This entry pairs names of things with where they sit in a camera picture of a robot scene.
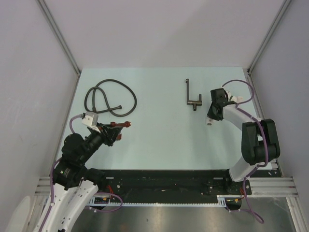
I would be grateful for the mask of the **dark red brass faucet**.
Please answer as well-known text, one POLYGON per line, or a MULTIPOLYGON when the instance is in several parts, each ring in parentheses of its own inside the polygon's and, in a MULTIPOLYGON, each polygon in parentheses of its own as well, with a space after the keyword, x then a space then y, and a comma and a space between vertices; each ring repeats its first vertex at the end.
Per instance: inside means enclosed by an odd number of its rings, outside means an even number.
MULTIPOLYGON (((126 122, 123 122, 123 123, 116 123, 116 122, 111 122, 110 123, 110 126, 112 128, 115 128, 115 127, 121 127, 121 128, 129 128, 130 126, 132 125, 132 123, 130 121, 126 121, 126 122)), ((116 141, 120 141, 122 138, 122 134, 121 132, 118 132, 118 135, 116 137, 116 141)))

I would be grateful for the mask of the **white plastic elbow fitting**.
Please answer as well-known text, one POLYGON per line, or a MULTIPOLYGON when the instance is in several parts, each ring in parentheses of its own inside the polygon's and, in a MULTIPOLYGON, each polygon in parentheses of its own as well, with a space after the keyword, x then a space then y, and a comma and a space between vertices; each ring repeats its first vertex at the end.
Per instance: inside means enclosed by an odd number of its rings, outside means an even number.
POLYGON ((214 123, 214 120, 212 118, 209 118, 209 117, 206 118, 206 125, 207 126, 211 126, 211 125, 213 125, 213 123, 214 123))

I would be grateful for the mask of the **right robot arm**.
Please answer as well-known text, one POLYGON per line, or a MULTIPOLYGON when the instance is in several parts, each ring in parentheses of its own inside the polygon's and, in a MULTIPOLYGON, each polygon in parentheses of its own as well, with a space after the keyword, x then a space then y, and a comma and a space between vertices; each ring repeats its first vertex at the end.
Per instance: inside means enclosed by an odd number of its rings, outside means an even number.
POLYGON ((239 105, 230 99, 224 88, 211 90, 207 118, 212 121, 226 120, 241 131, 241 158, 228 170, 229 178, 223 181, 223 189, 228 194, 234 194, 239 190, 240 182, 281 154, 274 120, 258 119, 239 105))

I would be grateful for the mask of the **green faucet with elbow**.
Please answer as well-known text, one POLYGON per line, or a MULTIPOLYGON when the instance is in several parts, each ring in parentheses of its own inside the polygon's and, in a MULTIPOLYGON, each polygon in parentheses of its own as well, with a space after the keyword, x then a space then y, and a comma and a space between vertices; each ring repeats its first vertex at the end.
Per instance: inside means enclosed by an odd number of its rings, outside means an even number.
POLYGON ((240 102, 243 102, 243 97, 242 96, 230 96, 229 101, 240 103, 240 102))

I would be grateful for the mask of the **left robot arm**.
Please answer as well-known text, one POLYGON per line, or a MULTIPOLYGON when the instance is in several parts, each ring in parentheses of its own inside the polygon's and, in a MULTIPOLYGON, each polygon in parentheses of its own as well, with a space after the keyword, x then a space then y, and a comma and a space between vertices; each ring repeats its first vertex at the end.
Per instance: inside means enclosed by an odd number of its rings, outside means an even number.
POLYGON ((87 137, 68 135, 61 149, 62 156, 50 172, 50 195, 41 214, 36 232, 69 232, 95 193, 106 187, 105 173, 88 169, 85 163, 101 145, 113 146, 121 139, 122 124, 97 123, 87 137))

